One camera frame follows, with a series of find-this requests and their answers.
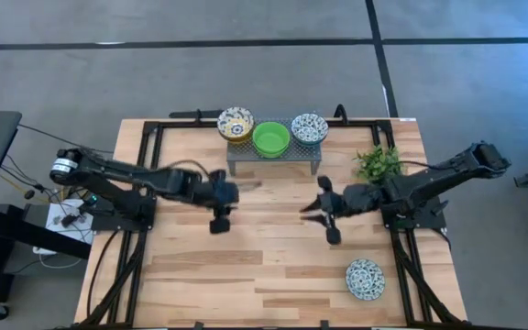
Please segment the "grey perforated metal shelf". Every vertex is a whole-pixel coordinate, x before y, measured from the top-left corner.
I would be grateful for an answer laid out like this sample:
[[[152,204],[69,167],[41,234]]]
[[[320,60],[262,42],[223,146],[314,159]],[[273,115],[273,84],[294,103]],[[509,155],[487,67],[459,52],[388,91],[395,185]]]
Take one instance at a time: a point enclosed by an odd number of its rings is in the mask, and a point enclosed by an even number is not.
[[[321,145],[313,147],[304,147],[296,143],[292,138],[291,123],[294,118],[257,118],[255,120],[254,130],[258,124],[263,122],[278,122],[286,126],[291,134],[291,140],[285,152],[276,159],[262,158],[256,151],[254,142],[251,139],[241,144],[227,144],[226,161],[232,175],[236,174],[236,167],[239,162],[255,161],[301,161],[310,163],[310,172],[312,175],[317,173],[322,160]]]

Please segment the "small green potted plant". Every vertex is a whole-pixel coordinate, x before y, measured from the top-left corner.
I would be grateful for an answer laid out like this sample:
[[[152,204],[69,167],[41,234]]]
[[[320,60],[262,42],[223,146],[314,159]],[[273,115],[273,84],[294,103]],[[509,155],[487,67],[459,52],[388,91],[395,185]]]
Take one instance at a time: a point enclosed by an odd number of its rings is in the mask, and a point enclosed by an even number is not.
[[[357,164],[354,170],[356,177],[365,182],[379,184],[402,174],[402,164],[396,148],[377,145],[367,153],[358,151],[353,161]]]

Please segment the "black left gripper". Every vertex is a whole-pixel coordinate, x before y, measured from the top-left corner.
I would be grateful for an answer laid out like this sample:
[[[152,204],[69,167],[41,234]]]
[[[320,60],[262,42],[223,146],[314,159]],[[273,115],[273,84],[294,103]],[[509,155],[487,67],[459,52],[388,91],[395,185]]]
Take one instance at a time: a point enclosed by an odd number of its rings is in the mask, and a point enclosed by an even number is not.
[[[226,180],[225,170],[214,170],[209,174],[209,180],[202,182],[199,189],[201,206],[212,209],[214,219],[209,223],[211,234],[223,234],[230,230],[229,216],[234,204],[239,202],[239,190],[255,190],[261,186],[261,181],[242,181],[238,186]]]

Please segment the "white power strip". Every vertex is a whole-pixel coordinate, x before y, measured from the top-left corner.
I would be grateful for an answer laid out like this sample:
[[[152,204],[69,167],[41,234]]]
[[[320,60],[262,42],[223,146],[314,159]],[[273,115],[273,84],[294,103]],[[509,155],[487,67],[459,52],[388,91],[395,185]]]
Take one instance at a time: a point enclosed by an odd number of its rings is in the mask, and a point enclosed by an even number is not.
[[[91,244],[93,242],[92,222],[93,217],[87,213],[81,213],[79,207],[83,205],[80,199],[68,199],[61,203],[51,203],[45,227],[66,237]],[[67,215],[74,215],[76,219],[69,225],[64,226],[61,220]]]

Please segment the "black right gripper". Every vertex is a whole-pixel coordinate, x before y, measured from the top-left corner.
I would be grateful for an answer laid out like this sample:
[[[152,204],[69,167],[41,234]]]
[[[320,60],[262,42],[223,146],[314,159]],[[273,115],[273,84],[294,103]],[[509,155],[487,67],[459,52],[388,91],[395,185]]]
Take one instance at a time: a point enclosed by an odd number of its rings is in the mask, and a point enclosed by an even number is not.
[[[336,219],[345,215],[347,205],[343,196],[334,192],[333,183],[327,176],[319,176],[317,183],[321,192],[312,203],[302,208],[301,212],[321,210],[322,214],[305,215],[301,219],[322,225],[325,228],[326,241],[330,245],[339,245],[342,238]]]

